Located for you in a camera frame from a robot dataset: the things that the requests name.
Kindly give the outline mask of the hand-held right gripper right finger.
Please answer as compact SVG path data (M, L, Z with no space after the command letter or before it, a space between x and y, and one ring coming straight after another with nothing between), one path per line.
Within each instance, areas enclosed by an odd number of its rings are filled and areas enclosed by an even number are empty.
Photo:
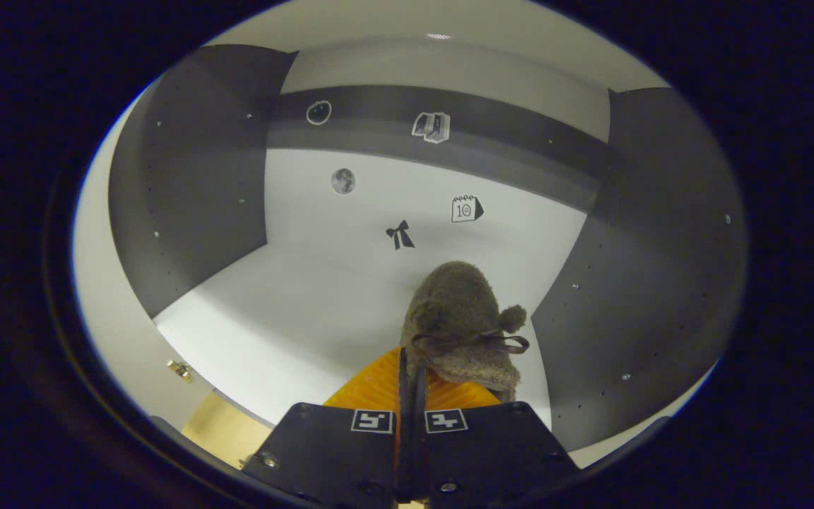
M579 481L578 466L526 402L427 409L411 388L411 497L427 505L537 505Z

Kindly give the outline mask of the white shoe cabinet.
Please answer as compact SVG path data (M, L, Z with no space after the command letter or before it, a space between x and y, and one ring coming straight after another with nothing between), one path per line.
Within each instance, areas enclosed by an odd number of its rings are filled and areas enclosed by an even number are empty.
M292 0L146 87L109 213L158 331L274 424L400 341L450 261L529 313L514 359L568 449L721 358L748 228L705 120L616 42L531 0Z

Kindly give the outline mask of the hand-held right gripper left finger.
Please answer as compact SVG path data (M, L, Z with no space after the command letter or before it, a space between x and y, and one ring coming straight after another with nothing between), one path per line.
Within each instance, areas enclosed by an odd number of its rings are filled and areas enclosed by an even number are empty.
M400 367L395 348L329 402L291 406L242 473L296 505L393 505Z

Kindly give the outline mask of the brown fuzzy shoe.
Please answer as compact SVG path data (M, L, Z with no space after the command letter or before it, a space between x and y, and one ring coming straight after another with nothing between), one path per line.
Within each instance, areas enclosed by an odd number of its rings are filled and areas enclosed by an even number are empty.
M405 379L413 384L425 368L446 382L478 384L501 404L514 402L522 377L512 357L529 348L518 335L527 318L520 304L500 308L475 265L441 264L421 281L405 312Z

